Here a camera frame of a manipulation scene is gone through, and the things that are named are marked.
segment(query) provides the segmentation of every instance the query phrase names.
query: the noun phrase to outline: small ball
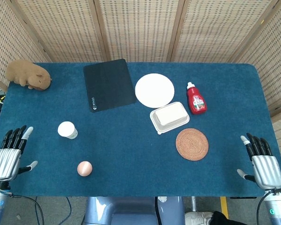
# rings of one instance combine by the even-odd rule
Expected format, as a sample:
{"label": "small ball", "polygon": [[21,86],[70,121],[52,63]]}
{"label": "small ball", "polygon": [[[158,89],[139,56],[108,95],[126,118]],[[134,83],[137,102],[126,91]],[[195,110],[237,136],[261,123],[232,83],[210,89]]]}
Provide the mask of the small ball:
{"label": "small ball", "polygon": [[89,176],[90,173],[92,172],[92,170],[93,170],[93,166],[88,161],[83,161],[83,162],[79,163],[79,165],[77,167],[77,172],[82,177]]}

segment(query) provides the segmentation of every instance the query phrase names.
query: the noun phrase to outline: small cup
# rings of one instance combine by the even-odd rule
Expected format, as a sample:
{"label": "small cup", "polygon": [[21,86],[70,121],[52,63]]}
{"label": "small cup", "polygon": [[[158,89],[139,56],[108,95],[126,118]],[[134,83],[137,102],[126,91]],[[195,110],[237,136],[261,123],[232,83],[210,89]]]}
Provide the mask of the small cup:
{"label": "small cup", "polygon": [[78,132],[77,132],[74,124],[69,122],[69,121],[62,122],[58,126],[57,131],[58,131],[60,136],[67,137],[69,139],[74,139],[78,135]]}

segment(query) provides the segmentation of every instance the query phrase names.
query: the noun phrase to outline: robotic hand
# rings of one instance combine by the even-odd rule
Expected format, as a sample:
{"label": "robotic hand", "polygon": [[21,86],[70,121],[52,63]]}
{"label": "robotic hand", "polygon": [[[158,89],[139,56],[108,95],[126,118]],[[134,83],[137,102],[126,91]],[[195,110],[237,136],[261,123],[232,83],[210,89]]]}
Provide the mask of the robotic hand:
{"label": "robotic hand", "polygon": [[29,127],[24,133],[25,129],[26,126],[14,131],[9,130],[0,148],[0,221],[8,197],[13,196],[13,193],[10,192],[9,182],[14,180],[18,174],[31,171],[37,165],[37,161],[33,161],[30,165],[19,168],[21,155],[33,127]]}
{"label": "robotic hand", "polygon": [[253,164],[254,176],[238,169],[238,174],[245,180],[250,180],[265,190],[257,208],[257,225],[259,225],[259,208],[264,200],[273,225],[281,225],[281,171],[278,161],[272,155],[268,142],[247,133],[249,140],[241,136]]}

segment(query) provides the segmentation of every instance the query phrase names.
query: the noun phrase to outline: plush toy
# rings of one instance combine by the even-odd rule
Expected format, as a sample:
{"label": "plush toy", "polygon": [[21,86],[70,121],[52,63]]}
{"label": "plush toy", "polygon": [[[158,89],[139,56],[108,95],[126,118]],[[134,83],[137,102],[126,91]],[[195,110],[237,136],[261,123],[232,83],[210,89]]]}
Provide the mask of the plush toy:
{"label": "plush toy", "polygon": [[6,78],[9,81],[28,85],[29,89],[45,90],[50,86],[50,74],[44,68],[27,60],[14,60],[7,66]]}

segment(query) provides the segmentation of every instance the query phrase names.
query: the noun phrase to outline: yellow tape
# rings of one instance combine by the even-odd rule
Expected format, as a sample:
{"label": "yellow tape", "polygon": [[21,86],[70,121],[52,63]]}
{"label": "yellow tape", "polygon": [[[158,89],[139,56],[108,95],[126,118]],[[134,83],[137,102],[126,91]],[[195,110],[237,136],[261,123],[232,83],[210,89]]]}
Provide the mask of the yellow tape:
{"label": "yellow tape", "polygon": [[222,196],[220,197],[220,199],[221,199],[222,214],[224,214],[225,217],[229,219],[226,197]]}

